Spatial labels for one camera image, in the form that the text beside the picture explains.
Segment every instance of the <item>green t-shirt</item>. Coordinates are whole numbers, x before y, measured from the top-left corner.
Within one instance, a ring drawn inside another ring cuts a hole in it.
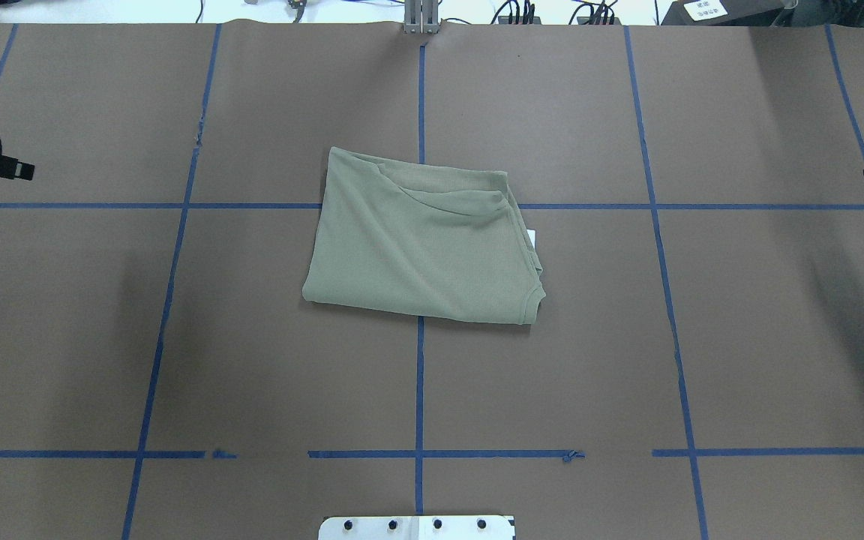
[[[530,325],[542,264],[507,175],[332,148],[305,300]]]

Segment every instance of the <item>folded shirt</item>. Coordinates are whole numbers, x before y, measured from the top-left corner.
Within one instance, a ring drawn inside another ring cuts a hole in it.
[[[506,173],[329,152],[305,300],[531,325],[541,273]]]

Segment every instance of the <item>white metal plate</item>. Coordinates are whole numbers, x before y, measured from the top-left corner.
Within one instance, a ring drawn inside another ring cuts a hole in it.
[[[494,515],[336,517],[322,522],[319,540],[515,540],[515,519]]]

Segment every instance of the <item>metal bracket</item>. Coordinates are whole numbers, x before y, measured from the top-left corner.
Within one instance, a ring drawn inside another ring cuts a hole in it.
[[[512,516],[327,518],[319,540],[515,540]]]
[[[405,33],[438,34],[439,0],[405,0]]]

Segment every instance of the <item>white tag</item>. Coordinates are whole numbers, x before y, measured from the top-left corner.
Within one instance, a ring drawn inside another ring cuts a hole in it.
[[[688,16],[692,17],[692,20],[713,20],[713,18],[729,14],[729,11],[722,7],[722,2],[719,0],[699,0],[685,4],[683,7],[688,11]]]

